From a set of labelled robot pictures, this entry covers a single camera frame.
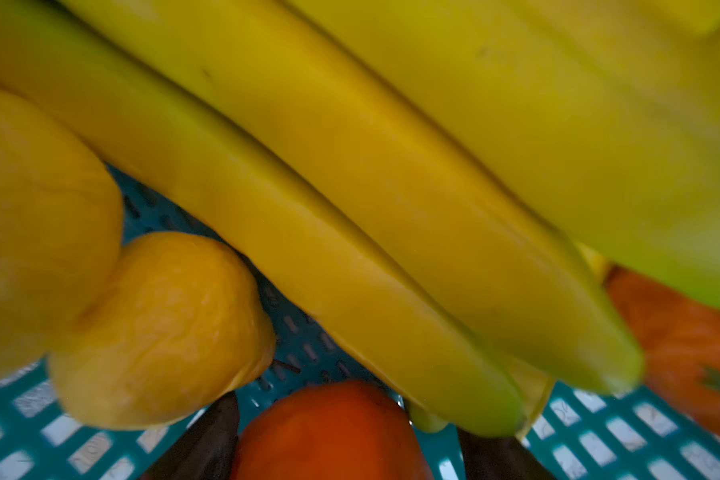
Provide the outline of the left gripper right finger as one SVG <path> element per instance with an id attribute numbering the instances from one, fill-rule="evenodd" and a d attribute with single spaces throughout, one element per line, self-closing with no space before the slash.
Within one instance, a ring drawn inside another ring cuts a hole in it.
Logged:
<path id="1" fill-rule="evenodd" d="M 457 432 L 468 480 L 555 480 L 515 437 L 482 438 L 460 428 Z"/>

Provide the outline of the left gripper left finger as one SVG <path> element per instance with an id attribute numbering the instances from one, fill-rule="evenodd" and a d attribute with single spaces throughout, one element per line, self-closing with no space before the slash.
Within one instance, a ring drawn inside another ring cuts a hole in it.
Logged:
<path id="1" fill-rule="evenodd" d="M 230 478 L 240 412 L 235 392 L 215 401 L 139 479 Z"/>

